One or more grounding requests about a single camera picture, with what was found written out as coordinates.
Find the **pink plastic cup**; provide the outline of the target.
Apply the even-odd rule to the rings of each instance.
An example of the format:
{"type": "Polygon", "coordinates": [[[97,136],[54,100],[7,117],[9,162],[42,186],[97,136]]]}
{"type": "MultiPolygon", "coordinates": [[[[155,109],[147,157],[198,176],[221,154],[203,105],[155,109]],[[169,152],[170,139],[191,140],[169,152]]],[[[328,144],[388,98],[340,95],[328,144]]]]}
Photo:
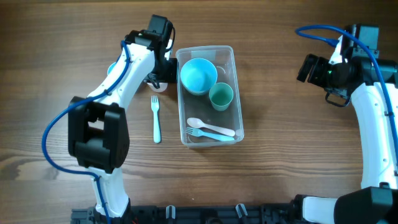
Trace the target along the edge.
{"type": "Polygon", "coordinates": [[[150,87],[150,89],[156,93],[161,93],[164,92],[167,87],[168,87],[168,83],[159,83],[159,87],[156,88],[152,83],[147,83],[147,85],[150,87]]]}

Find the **light blue plastic fork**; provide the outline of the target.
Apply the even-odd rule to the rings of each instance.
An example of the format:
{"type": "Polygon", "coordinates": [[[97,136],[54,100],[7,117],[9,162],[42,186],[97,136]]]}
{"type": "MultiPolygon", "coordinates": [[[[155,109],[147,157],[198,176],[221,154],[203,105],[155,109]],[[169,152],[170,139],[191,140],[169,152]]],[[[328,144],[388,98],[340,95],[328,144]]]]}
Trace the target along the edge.
{"type": "Polygon", "coordinates": [[[208,133],[208,132],[204,132],[200,129],[197,128],[186,128],[185,132],[195,136],[195,137],[207,137],[207,138],[211,138],[211,139],[215,139],[218,141],[234,141],[234,137],[231,136],[225,136],[222,134],[213,134],[213,133],[208,133]]]}

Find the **green plastic bowl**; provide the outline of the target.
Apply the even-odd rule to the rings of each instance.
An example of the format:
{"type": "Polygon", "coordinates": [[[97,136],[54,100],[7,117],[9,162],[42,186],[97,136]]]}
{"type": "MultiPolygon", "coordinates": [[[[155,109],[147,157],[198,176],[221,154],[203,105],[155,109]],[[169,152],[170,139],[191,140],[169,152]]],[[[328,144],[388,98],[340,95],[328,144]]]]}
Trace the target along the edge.
{"type": "Polygon", "coordinates": [[[193,90],[189,90],[186,89],[190,94],[195,95],[195,96],[202,96],[205,94],[208,94],[210,90],[204,90],[204,91],[193,91],[193,90]]]}

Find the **blue plastic cup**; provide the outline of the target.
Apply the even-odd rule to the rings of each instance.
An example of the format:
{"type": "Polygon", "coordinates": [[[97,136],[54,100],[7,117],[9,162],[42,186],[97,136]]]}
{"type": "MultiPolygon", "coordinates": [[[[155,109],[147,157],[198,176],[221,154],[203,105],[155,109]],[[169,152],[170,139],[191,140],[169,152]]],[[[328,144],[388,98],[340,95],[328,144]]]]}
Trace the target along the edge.
{"type": "Polygon", "coordinates": [[[114,68],[115,65],[116,65],[116,62],[113,62],[113,63],[108,67],[107,75],[109,75],[109,74],[111,73],[111,71],[113,70],[113,68],[114,68]]]}

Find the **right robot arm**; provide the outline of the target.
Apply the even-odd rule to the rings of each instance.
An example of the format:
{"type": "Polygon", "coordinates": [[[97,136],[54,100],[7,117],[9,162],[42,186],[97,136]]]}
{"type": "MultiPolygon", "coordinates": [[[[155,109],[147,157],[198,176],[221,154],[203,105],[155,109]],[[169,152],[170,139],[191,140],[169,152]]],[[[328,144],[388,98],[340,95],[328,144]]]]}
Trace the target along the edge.
{"type": "Polygon", "coordinates": [[[312,223],[397,223],[397,64],[364,55],[327,60],[307,55],[297,79],[354,106],[361,135],[361,190],[305,196],[300,216],[312,223]]]}

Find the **blue plastic bowl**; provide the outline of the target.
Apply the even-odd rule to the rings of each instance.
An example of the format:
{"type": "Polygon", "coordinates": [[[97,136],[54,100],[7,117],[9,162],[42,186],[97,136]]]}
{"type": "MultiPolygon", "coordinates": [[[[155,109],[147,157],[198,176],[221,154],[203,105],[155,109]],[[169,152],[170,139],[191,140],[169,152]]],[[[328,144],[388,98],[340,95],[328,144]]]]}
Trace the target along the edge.
{"type": "Polygon", "coordinates": [[[210,90],[218,80],[216,67],[204,58],[193,58],[180,70],[180,81],[185,89],[193,91],[210,90]]]}

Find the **green plastic cup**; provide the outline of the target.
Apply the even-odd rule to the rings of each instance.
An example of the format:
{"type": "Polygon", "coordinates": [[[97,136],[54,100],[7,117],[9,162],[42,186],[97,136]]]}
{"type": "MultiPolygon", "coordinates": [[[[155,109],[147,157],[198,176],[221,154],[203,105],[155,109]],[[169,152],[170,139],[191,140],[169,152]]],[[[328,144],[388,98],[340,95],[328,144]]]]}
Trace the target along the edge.
{"type": "Polygon", "coordinates": [[[212,107],[217,111],[226,110],[234,98],[233,89],[227,83],[216,83],[209,91],[212,107]]]}

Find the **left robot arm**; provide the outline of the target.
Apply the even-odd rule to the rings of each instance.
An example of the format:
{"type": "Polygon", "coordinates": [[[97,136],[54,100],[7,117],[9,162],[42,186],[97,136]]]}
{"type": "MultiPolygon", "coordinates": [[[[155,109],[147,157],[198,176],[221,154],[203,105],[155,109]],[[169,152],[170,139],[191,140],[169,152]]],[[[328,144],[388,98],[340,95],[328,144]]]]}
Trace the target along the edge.
{"type": "Polygon", "coordinates": [[[130,145],[126,110],[141,83],[159,86],[176,79],[177,61],[170,57],[174,39],[174,29],[132,31],[101,85],[70,102],[68,152],[91,176],[96,223],[128,221],[130,199],[121,169],[130,145]]]}

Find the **green plastic fork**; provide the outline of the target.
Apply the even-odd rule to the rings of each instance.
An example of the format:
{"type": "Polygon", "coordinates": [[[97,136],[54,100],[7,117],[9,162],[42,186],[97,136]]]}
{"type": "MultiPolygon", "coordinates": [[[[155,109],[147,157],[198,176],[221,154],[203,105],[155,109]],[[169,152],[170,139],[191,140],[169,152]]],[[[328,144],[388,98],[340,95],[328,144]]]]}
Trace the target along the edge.
{"type": "Polygon", "coordinates": [[[153,140],[156,144],[161,142],[160,124],[159,124],[159,99],[156,95],[151,96],[151,109],[154,115],[153,122],[153,140]]]}

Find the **white plastic spoon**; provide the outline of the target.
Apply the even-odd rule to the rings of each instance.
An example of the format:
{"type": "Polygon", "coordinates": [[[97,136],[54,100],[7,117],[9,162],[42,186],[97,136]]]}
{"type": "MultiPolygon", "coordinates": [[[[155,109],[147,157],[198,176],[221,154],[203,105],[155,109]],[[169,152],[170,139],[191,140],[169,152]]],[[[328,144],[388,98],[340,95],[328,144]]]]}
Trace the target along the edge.
{"type": "Polygon", "coordinates": [[[235,131],[232,129],[228,129],[228,128],[222,128],[219,126],[214,126],[214,125],[210,125],[210,124],[206,124],[204,123],[202,120],[200,120],[199,118],[188,118],[187,119],[187,123],[189,126],[193,127],[193,128],[206,128],[206,129],[210,129],[212,131],[216,131],[218,133],[230,136],[230,137],[234,137],[236,135],[235,131]]]}

